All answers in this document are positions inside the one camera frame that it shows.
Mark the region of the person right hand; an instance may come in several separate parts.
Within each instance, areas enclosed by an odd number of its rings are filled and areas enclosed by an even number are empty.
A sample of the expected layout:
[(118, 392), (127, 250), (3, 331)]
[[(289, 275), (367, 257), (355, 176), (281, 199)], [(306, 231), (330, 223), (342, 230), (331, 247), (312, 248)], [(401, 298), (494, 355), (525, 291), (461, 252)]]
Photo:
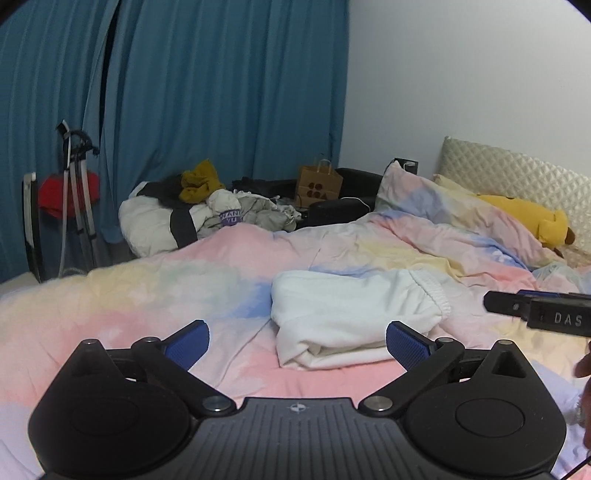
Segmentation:
[(585, 379), (586, 384), (578, 401), (578, 423), (584, 430), (583, 445), (591, 449), (591, 346), (587, 346), (585, 355), (575, 364), (573, 376), (577, 379)]

